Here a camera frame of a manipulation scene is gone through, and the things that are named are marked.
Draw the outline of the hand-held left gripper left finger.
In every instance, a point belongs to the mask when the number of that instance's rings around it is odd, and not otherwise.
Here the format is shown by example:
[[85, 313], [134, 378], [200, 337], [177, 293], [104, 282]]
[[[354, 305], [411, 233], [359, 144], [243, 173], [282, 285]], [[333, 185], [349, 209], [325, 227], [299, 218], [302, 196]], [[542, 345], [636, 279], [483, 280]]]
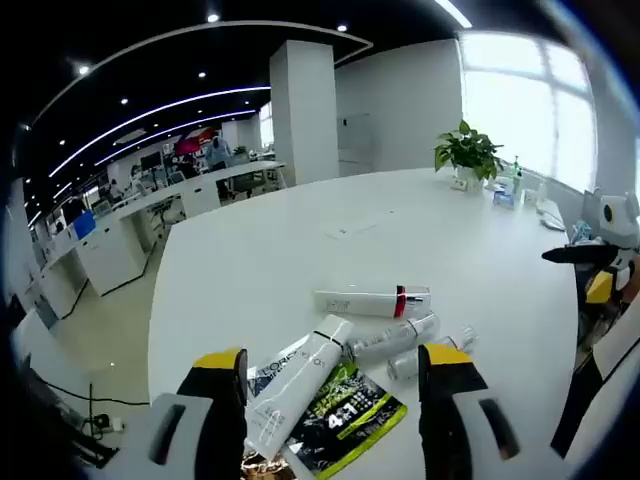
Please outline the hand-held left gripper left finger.
[[247, 351], [194, 362], [175, 393], [159, 395], [128, 427], [109, 479], [238, 479], [247, 435]]

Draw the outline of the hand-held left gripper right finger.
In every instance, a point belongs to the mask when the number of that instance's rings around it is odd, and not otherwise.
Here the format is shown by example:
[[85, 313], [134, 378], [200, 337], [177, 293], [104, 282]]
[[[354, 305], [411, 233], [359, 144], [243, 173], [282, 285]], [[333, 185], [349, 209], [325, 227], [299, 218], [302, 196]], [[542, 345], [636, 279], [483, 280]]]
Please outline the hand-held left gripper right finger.
[[419, 433], [428, 479], [567, 479], [549, 447], [527, 445], [471, 357], [418, 347]]

